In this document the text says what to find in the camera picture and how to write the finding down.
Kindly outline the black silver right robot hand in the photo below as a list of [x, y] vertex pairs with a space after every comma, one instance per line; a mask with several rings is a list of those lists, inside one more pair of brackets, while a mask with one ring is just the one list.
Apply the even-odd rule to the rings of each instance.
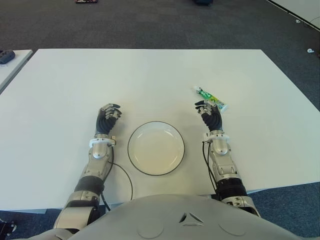
[[201, 100], [194, 105], [210, 132], [223, 130], [221, 113], [215, 103], [210, 100]]

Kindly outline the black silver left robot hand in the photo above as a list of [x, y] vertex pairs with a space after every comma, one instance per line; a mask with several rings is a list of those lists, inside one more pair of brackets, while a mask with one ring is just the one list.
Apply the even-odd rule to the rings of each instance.
[[95, 133], [108, 135], [116, 124], [116, 121], [121, 117], [122, 112], [119, 110], [120, 105], [108, 103], [99, 109]]

